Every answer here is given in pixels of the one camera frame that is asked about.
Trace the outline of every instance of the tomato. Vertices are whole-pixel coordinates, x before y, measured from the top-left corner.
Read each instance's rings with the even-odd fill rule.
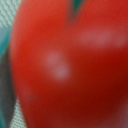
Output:
[[[128,97],[127,7],[127,0],[22,1],[10,61],[29,128],[94,127],[119,116]]]

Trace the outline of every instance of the red tomato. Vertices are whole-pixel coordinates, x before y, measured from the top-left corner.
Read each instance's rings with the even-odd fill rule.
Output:
[[[128,1],[24,0],[10,40],[29,128],[94,127],[128,93]]]

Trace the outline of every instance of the tomato skin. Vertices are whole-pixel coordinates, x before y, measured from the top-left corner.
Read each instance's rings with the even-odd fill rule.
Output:
[[[68,0],[22,2],[10,60],[28,127],[85,128],[116,115],[128,92],[127,5],[83,1],[70,19]]]

